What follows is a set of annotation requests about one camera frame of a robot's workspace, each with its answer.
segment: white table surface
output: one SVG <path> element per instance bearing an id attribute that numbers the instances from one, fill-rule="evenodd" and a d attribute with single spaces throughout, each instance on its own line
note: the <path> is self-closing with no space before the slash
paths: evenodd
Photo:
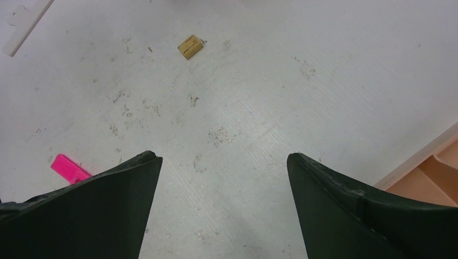
<path id="1" fill-rule="evenodd" d="M 34 2 L 0 2 L 0 46 L 9 13 Z M 96 174 L 150 149 L 164 164 L 140 258 L 304 258 L 288 154 L 373 185 L 457 122 L 457 13 L 455 0 L 57 0 L 0 54 L 0 197 L 66 186 L 58 153 Z M 191 34 L 208 42 L 186 61 Z"/>

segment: pink object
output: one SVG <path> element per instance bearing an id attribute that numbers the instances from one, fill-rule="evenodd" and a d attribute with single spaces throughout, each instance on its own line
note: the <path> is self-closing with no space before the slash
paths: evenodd
<path id="1" fill-rule="evenodd" d="M 91 177 L 88 172 L 63 154 L 56 155 L 56 159 L 51 164 L 51 168 L 65 178 L 71 185 Z"/>

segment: small brown box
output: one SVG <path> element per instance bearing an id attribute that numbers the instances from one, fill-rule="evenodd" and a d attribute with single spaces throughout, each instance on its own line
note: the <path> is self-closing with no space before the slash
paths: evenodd
<path id="1" fill-rule="evenodd" d="M 190 59 L 199 50 L 204 47 L 202 40 L 197 38 L 195 35 L 189 36 L 187 40 L 178 46 L 178 50 L 183 54 L 186 59 Z"/>

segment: pink plastic block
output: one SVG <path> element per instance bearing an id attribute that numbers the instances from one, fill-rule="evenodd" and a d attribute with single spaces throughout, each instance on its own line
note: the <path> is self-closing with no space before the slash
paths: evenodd
<path id="1" fill-rule="evenodd" d="M 91 177 L 88 172 L 63 154 L 56 155 L 56 159 L 51 164 L 51 168 L 65 178 L 71 185 Z"/>

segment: magenta clip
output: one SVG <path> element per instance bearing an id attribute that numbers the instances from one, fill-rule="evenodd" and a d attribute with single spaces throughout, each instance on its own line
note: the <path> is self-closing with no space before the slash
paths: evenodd
<path id="1" fill-rule="evenodd" d="M 65 178 L 71 185 L 91 177 L 88 172 L 63 154 L 56 155 L 56 159 L 51 164 L 51 168 Z"/>

